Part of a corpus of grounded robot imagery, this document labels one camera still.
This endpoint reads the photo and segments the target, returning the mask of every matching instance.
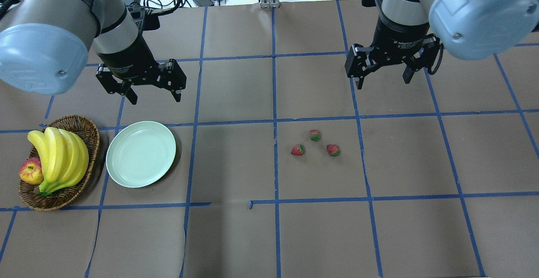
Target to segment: red apple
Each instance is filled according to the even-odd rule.
[[[19,170],[19,176],[26,183],[34,185],[41,184],[43,182],[43,172],[39,157],[32,157],[25,161]]]

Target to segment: blue tape grid line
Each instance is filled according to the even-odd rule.
[[[51,100],[48,102],[47,112],[45,113],[45,120],[48,119],[48,115],[51,113],[53,102],[54,102],[54,95],[51,96]]]
[[[507,89],[511,93],[512,100],[515,102],[516,109],[518,111],[518,114],[520,115],[520,118],[522,119],[524,127],[526,128],[526,132],[528,133],[528,137],[530,138],[531,145],[534,147],[535,155],[537,155],[537,157],[539,158],[539,149],[537,148],[537,143],[534,140],[534,136],[531,134],[530,126],[528,125],[528,121],[526,121],[524,111],[522,111],[522,108],[520,107],[520,104],[518,103],[518,100],[516,99],[516,94],[514,90],[512,90],[511,83],[509,81],[509,78],[507,78],[507,74],[505,73],[504,67],[502,66],[500,59],[498,58],[497,55],[494,55],[494,59],[496,59],[498,68],[500,69],[500,72],[502,73],[502,77],[504,77],[504,81],[506,82]]]
[[[191,207],[207,207],[211,203],[189,203]],[[73,205],[65,206],[58,211],[74,211],[84,209],[165,209],[168,207],[187,207],[187,203],[150,203],[150,204],[119,204],[119,205]],[[14,206],[10,208],[0,208],[0,212],[8,211],[32,211],[29,207]]]
[[[479,249],[477,248],[477,242],[475,241],[472,223],[470,221],[470,215],[468,214],[468,208],[466,207],[466,201],[464,200],[464,196],[462,195],[462,188],[460,187],[459,176],[456,172],[455,162],[453,160],[453,154],[451,152],[451,147],[449,146],[449,140],[445,132],[445,127],[443,126],[443,119],[442,119],[442,115],[440,114],[440,108],[438,107],[438,102],[436,100],[435,91],[432,86],[429,73],[427,73],[426,69],[424,69],[424,72],[425,72],[425,76],[427,77],[427,83],[429,84],[429,90],[431,92],[432,101],[434,103],[435,110],[438,115],[438,122],[440,124],[441,134],[443,136],[443,142],[445,142],[445,148],[447,150],[447,157],[449,157],[449,162],[451,165],[451,169],[453,171],[453,177],[455,178],[456,189],[459,193],[460,204],[462,205],[462,211],[464,212],[464,219],[466,220],[466,226],[468,227],[468,233],[470,234],[470,241],[472,242],[475,259],[477,261],[477,266],[479,268],[479,274],[484,277],[485,270],[483,269],[483,263],[481,262],[481,256],[479,255]]]
[[[523,113],[539,113],[539,109],[521,110]],[[512,114],[520,113],[519,110],[505,110],[505,111],[481,111],[481,112],[442,112],[442,116],[451,115],[500,115],[500,114]],[[437,113],[403,113],[403,114],[379,114],[379,115],[360,115],[360,119],[380,119],[380,118],[406,118],[406,117],[437,117]],[[295,121],[336,121],[336,120],[355,120],[356,117],[351,116],[339,116],[339,117],[304,117],[304,118],[278,118],[278,123],[283,122],[295,122]],[[212,122],[198,122],[198,126],[202,125],[232,125],[232,124],[256,124],[256,123],[273,123],[273,119],[260,119],[260,120],[232,120],[232,121],[212,121]],[[181,124],[164,124],[168,128],[177,128],[183,126],[194,126],[194,123],[181,123]],[[99,128],[100,131],[112,131],[122,130],[127,125],[119,126],[105,126]],[[18,134],[27,133],[31,130],[0,130],[0,134]]]
[[[539,196],[539,192],[506,192],[506,193],[470,193],[462,194],[464,198],[496,198],[496,197],[525,197]],[[368,202],[368,201],[400,201],[400,200],[435,200],[435,199],[458,199],[458,194],[444,195],[409,195],[409,196],[380,196],[380,197],[340,197],[340,198],[301,198],[279,200],[251,200],[249,209],[255,205],[287,204],[287,203],[342,203],[342,202]]]
[[[278,161],[278,141],[277,141],[277,59],[275,58],[275,8],[271,9],[271,33],[272,33],[272,86],[273,86],[273,170],[275,177],[275,200],[279,201],[279,161]],[[277,278],[281,278],[281,220],[279,204],[275,203],[275,255],[277,261]]]
[[[11,220],[9,221],[8,231],[4,236],[4,242],[2,243],[2,250],[0,250],[0,262],[2,262],[2,257],[4,256],[5,247],[8,245],[9,235],[11,234],[11,229],[13,228],[13,222],[15,222],[15,216],[17,215],[17,210],[13,211],[11,215]]]
[[[346,37],[346,29],[344,26],[344,20],[342,18],[342,11],[341,11],[341,3],[339,0],[336,0],[337,3],[337,11],[339,12],[339,20],[341,22],[341,32],[342,32],[342,38],[344,42],[344,49],[348,49],[348,39]],[[376,257],[376,266],[378,268],[378,276],[380,278],[384,278],[384,273],[382,269],[382,258],[380,256],[380,247],[379,247],[379,241],[378,241],[378,232],[376,229],[376,219],[374,214],[374,206],[372,205],[372,194],[370,190],[369,185],[369,179],[367,177],[367,170],[365,166],[365,146],[363,144],[363,133],[361,130],[361,117],[360,117],[360,111],[358,109],[358,102],[356,101],[356,89],[354,86],[354,82],[352,79],[350,79],[350,90],[352,93],[352,102],[354,104],[354,111],[356,116],[354,117],[356,120],[356,124],[358,125],[358,139],[360,142],[360,151],[361,151],[361,163],[362,163],[362,169],[363,169],[363,176],[365,179],[365,189],[367,193],[367,201],[369,202],[369,215],[370,215],[370,221],[371,221],[371,229],[372,229],[372,241],[374,244],[374,250],[375,250],[375,257]]]
[[[187,206],[185,207],[185,216],[183,220],[183,232],[185,234],[185,243],[183,247],[183,261],[181,262],[181,271],[179,272],[180,278],[183,278],[184,265],[185,265],[185,252],[187,249],[187,228],[189,222],[189,211],[191,203],[191,188],[193,184],[193,169],[195,164],[195,147],[197,141],[197,126],[198,126],[198,113],[200,109],[200,87],[202,86],[202,65],[204,62],[204,44],[206,41],[206,21],[208,20],[208,7],[204,8],[204,23],[202,24],[202,41],[200,43],[200,58],[198,59],[199,71],[198,71],[198,84],[197,84],[197,99],[195,105],[195,122],[193,124],[193,139],[191,142],[191,157],[189,159],[189,178],[187,181]]]
[[[539,43],[520,43],[516,44],[515,47],[523,46],[539,46]],[[259,58],[271,58],[271,57],[302,57],[302,56],[323,56],[323,55],[343,55],[348,52],[348,46],[345,51],[327,51],[327,52],[300,52],[300,53],[273,53],[267,55],[252,55],[252,56],[230,56],[230,57],[206,57],[202,58],[203,61],[215,61],[215,60],[237,60],[237,59],[259,59]],[[166,60],[158,60],[157,62],[162,63]],[[187,61],[200,61],[200,58],[188,58],[188,59],[176,59],[177,62],[187,62]],[[96,67],[99,63],[88,63],[86,67]]]
[[[123,113],[123,105],[125,103],[125,96],[122,97],[120,101],[120,106],[118,109],[118,118],[116,119],[116,129],[114,131],[114,136],[116,136],[119,132],[119,126],[120,126],[120,120],[122,119],[122,113]],[[94,253],[96,252],[96,245],[98,243],[98,235],[99,235],[99,227],[101,224],[101,212],[103,210],[103,202],[104,202],[104,196],[107,191],[107,184],[109,180],[109,174],[108,171],[104,175],[103,180],[103,188],[101,190],[101,197],[99,199],[99,208],[98,208],[98,225],[96,228],[96,237],[94,238],[94,247],[92,248],[92,255],[90,256],[90,261],[88,262],[88,266],[86,267],[86,271],[84,272],[84,278],[88,278],[90,275],[90,268],[92,267],[92,260],[94,259]]]

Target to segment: bunch of bananas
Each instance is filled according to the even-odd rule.
[[[41,159],[43,182],[39,194],[43,197],[60,188],[77,184],[88,169],[88,149],[76,134],[60,128],[46,128],[45,132],[30,131],[28,140],[37,149]]]

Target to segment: plate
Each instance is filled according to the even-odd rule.
[[[114,137],[105,163],[112,180],[121,186],[135,188],[163,177],[175,155],[176,141],[166,126],[155,121],[140,121]]]

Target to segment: wicker basket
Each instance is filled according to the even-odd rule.
[[[21,180],[19,182],[19,195],[25,205],[35,211],[54,211],[75,200],[75,198],[83,192],[92,176],[99,148],[99,129],[93,121],[86,117],[80,115],[68,115],[52,121],[47,126],[62,128],[66,131],[73,132],[84,141],[89,154],[88,169],[82,180],[75,186],[62,188],[47,197],[42,197],[35,193],[35,185],[28,184]],[[35,150],[35,147],[32,146],[28,159],[36,156],[38,156],[38,153]]]

